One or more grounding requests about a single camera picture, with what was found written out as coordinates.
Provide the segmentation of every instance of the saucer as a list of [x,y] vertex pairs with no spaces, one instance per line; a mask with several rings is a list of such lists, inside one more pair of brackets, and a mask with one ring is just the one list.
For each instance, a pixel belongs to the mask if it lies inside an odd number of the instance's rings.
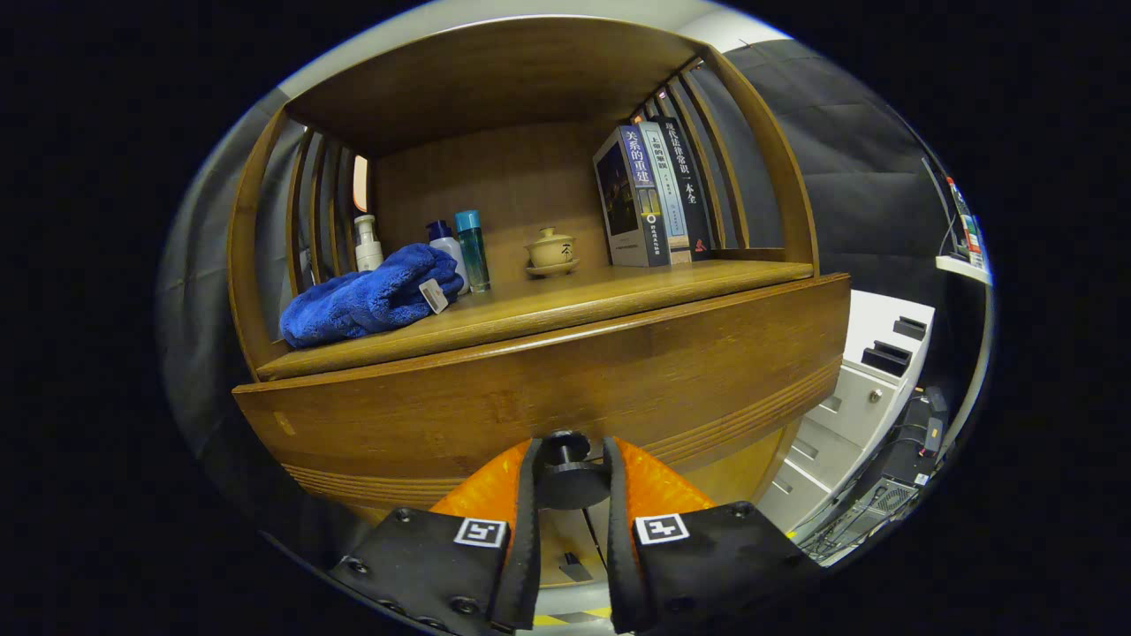
[[558,265],[547,265],[545,267],[527,267],[526,273],[532,276],[553,276],[555,274],[566,274],[577,267],[577,264],[581,263],[579,259],[575,258],[568,263],[559,263]]

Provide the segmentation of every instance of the towel tag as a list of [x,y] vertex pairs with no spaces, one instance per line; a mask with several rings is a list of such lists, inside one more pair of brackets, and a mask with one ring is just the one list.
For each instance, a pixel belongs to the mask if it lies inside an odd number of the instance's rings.
[[428,306],[432,308],[433,313],[439,313],[448,307],[448,298],[443,295],[443,291],[440,289],[439,283],[435,278],[429,278],[421,283],[421,293],[424,294],[424,300],[428,301]]

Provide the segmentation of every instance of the white filing cabinet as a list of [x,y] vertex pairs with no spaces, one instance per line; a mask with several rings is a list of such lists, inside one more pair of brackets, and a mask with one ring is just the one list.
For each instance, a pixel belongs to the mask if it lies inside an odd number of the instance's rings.
[[[897,334],[901,317],[926,325],[926,336]],[[931,342],[934,308],[867,292],[852,292],[848,335],[837,387],[802,418],[785,463],[758,509],[783,532],[819,513],[875,450],[910,397]],[[912,353],[903,376],[862,361],[874,341]]]

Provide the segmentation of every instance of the book cover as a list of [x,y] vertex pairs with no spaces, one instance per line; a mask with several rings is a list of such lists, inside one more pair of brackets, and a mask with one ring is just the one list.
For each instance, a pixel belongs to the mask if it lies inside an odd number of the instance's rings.
[[710,258],[711,233],[707,201],[703,199],[702,183],[694,163],[693,153],[687,145],[687,136],[679,120],[673,117],[654,115],[654,122],[659,124],[664,134],[668,156],[672,158],[672,171],[680,194],[683,208],[683,222],[687,226],[688,242],[691,249],[691,260]]
[[672,265],[691,263],[691,242],[688,238],[688,226],[683,218],[683,204],[680,197],[680,186],[675,179],[667,141],[658,123],[641,121],[637,124],[644,137],[648,158],[651,161],[656,178],[656,192],[659,205],[664,209],[664,229],[667,231],[667,250]]
[[613,265],[667,265],[663,208],[639,129],[613,130],[594,155],[593,167]]

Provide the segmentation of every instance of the teacup lid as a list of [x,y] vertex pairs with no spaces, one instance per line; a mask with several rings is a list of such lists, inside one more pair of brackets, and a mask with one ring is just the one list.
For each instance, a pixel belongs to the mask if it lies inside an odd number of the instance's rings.
[[569,237],[567,234],[554,234],[553,227],[543,227],[542,230],[538,230],[538,232],[541,232],[542,235],[538,237],[538,240],[534,241],[528,247],[541,246],[542,243],[556,243],[560,241],[573,240],[573,237]]

